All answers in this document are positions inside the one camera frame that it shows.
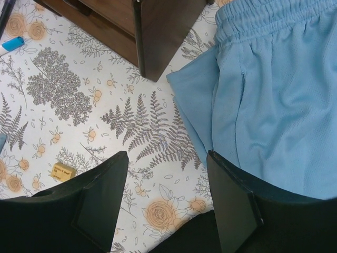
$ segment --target black object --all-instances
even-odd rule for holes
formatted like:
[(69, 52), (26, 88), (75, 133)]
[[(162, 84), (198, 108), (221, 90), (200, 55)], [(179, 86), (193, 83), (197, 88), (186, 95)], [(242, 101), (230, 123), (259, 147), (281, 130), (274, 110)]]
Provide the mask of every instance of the black object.
[(30, 198), (0, 201), (0, 252), (110, 252), (127, 176), (119, 152)]
[[(207, 170), (214, 211), (190, 220), (151, 253), (337, 252), (337, 198), (319, 200), (280, 189), (214, 151)], [(217, 229), (209, 225), (214, 218)], [(194, 245), (199, 248), (186, 251)]]
[(12, 13), (16, 0), (5, 0), (0, 16), (0, 40), (7, 25), (9, 16)]

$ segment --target elastic waistband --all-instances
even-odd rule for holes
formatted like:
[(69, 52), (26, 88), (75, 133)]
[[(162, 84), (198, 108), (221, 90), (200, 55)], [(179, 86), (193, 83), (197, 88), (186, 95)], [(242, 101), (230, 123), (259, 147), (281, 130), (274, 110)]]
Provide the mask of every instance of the elastic waistband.
[(217, 43), (270, 34), (319, 15), (337, 0), (234, 0), (216, 14)]

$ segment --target floral pattern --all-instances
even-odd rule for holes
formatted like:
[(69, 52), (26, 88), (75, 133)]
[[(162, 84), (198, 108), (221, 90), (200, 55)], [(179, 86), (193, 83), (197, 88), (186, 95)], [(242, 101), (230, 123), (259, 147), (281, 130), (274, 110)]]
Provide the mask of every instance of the floral pattern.
[(204, 9), (153, 83), (65, 18), (17, 0), (0, 42), (25, 40), (0, 58), (0, 133), (7, 135), (0, 199), (59, 184), (50, 176), (57, 162), (79, 175), (126, 150), (130, 162), (111, 252), (146, 253), (211, 210), (207, 171), (165, 76), (214, 45), (214, 16), (227, 2)]

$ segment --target blue cap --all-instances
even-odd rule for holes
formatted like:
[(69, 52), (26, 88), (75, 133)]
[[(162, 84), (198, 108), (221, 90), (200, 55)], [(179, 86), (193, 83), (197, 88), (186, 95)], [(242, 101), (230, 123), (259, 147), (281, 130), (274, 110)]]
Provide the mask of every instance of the blue cap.
[(21, 47), (25, 44), (25, 41), (23, 40), (22, 37), (16, 37), (10, 41), (5, 42), (2, 44), (2, 47), (7, 50), (7, 51), (13, 51), (17, 49), (18, 47)]

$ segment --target wooden panel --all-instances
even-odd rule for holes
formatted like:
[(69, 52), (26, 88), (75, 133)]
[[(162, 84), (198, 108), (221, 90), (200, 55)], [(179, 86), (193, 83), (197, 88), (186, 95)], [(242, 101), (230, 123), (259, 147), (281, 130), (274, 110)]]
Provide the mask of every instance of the wooden panel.
[(80, 0), (129, 34), (135, 34), (131, 0)]
[(157, 81), (181, 46), (207, 0), (133, 0), (141, 5), (141, 42), (138, 55), (143, 55), (145, 76)]
[(63, 0), (43, 0), (50, 8), (69, 19), (99, 41), (112, 48), (117, 54), (138, 66), (135, 38), (116, 25), (102, 18), (96, 12), (89, 16), (66, 4)]

